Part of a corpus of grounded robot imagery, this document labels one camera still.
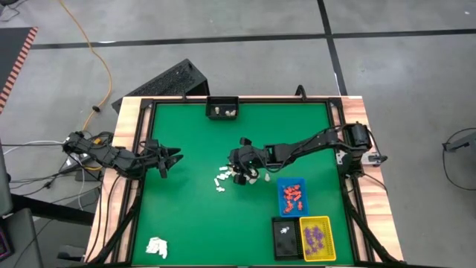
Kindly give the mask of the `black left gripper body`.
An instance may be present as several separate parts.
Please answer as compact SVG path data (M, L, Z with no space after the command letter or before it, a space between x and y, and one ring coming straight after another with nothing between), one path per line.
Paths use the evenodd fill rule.
M140 146L143 148L142 154L146 156L146 159L152 161L159 170L168 170L167 160L170 154L167 147L159 144L155 139L141 141Z

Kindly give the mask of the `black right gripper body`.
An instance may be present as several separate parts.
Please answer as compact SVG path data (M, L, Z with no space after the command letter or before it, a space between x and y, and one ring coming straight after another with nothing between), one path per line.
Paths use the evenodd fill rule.
M265 167L265 153L264 150L252 145L251 140L242 137L239 140L241 148L238 152L239 162L245 166L252 166L253 168Z

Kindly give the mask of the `blue plastic basket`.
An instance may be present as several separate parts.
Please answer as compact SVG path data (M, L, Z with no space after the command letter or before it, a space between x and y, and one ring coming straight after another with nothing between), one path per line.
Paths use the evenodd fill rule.
M294 186L299 185L300 189L295 190ZM289 187L289 190L294 190L293 195L284 192L284 188ZM301 198L297 200L296 203L292 202L295 195L300 192ZM292 198L290 200L286 199L286 195L291 195ZM279 178L277 180L277 197L278 197L278 205L280 210L281 217L307 217L309 216L309 201L306 192L306 180L304 178ZM285 202L290 202L289 207L285 206ZM303 209L298 210L298 202L302 202ZM295 205L297 209L292 210L291 214L287 214L285 209L291 208L292 205Z

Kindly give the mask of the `small black plastic basket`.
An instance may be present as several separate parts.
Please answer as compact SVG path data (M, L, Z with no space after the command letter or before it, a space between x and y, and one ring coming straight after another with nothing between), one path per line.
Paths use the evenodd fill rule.
M220 111L217 115L215 107L219 107ZM225 111L231 113L236 110L236 116L226 116ZM239 98L237 96L207 96L205 105L205 115L216 121L235 120L239 114Z

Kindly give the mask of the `green table mat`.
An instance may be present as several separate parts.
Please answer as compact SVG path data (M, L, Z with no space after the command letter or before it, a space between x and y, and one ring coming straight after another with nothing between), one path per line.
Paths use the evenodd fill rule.
M162 179L149 170L141 200L132 262L135 265L273 265L271 220L280 216L279 178L304 178L312 216L328 216L336 263L351 264L353 253L331 150L297 159L278 173L266 172L253 185L214 179L242 137L255 147L295 143L329 126L323 103L246 103L233 121L212 121L202 104L160 104L152 137L184 156ZM151 237L167 241L168 256L147 254Z

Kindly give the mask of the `black perforated metal case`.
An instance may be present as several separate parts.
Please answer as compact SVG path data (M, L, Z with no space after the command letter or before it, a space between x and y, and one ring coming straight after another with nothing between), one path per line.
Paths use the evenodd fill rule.
M209 94L206 76L189 59L185 59L114 101L112 108L119 113L125 97L207 96Z

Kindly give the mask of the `black rectangular plastic basket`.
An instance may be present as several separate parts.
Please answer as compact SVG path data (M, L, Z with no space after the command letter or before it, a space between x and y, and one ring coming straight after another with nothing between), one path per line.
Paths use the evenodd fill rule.
M271 220L274 259L276 261L298 260L302 257L298 240L298 224L294 218L273 217ZM281 234L283 227L289 227L286 234Z

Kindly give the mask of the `crumpled white paper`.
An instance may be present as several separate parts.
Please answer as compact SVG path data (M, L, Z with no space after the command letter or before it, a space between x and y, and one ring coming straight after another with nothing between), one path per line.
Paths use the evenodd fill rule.
M146 247L147 254L157 254L163 259L166 259L168 256L168 245L167 241L162 240L159 237L151 237L149 243Z

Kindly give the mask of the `yellow plastic basket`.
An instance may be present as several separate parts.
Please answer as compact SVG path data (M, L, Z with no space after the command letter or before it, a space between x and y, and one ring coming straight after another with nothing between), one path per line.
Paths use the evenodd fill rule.
M332 227L330 219L328 216L317 216L317 217L300 217L300 236L301 243L303 248L303 258L305 262L325 262L325 261L335 261L337 259L334 239L332 236ZM323 249L318 249L317 252L312 252L311 246L306 242L307 239L312 238L315 243L315 236L313 235L313 229L318 227L321 230L323 239L321 243L324 245ZM311 236L306 236L304 234L304 229L308 228L311 230ZM311 255L305 255L305 250L310 250Z

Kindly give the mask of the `black floor beam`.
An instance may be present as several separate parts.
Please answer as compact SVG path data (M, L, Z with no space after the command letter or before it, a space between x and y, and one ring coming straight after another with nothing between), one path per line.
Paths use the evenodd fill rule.
M35 200L30 197L24 197L16 194L11 195L13 208L12 212L28 208L31 214L36 217L58 220L66 223L91 226L94 222L94 214L87 211L81 211L76 208L70 208L64 205L56 205L50 202Z

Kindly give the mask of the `gray box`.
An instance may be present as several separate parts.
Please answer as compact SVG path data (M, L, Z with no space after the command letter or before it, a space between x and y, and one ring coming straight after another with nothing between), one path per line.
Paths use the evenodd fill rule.
M0 227L13 248L13 254L0 261L0 268L44 268L29 208L0 217Z

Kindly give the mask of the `black orange striped mat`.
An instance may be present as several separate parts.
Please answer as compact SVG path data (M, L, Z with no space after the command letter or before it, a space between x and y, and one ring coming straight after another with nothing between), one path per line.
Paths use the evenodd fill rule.
M37 33L38 27L0 28L0 114L4 111Z

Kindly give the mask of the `gray stand leg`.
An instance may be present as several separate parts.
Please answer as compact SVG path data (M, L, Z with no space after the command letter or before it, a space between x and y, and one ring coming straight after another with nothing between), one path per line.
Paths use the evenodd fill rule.
M446 142L443 144L444 151L451 153L463 147L469 147L476 153L476 133L468 134L457 139L456 141Z

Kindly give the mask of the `black metal table frame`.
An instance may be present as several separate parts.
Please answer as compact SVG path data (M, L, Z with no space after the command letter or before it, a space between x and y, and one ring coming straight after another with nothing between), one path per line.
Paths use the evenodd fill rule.
M155 111L160 104L202 104L205 96L180 98L167 97L127 97L124 98L115 130L114 145L138 152L140 142L152 137ZM359 122L367 123L364 102L360 97L307 97L302 102L298 96L241 96L239 108L246 103L305 104L323 103L327 107L329 126ZM330 266L350 266L353 264L382 264L385 261L399 261L402 251L396 234L387 194L381 188L382 173L377 167L363 165L349 166L338 162L336 166L340 183L341 198L346 215L350 246L353 253L351 264L337 264L335 261L321 262ZM141 212L145 176L139 181L121 178L109 169L103 179L102 199L96 210L86 259L89 262L104 261L107 264L121 264L133 268L141 267L305 267L309 262L303 258L299 218L297 221L298 240L302 257L298 260L275 261L273 265L135 265L132 262L135 235Z

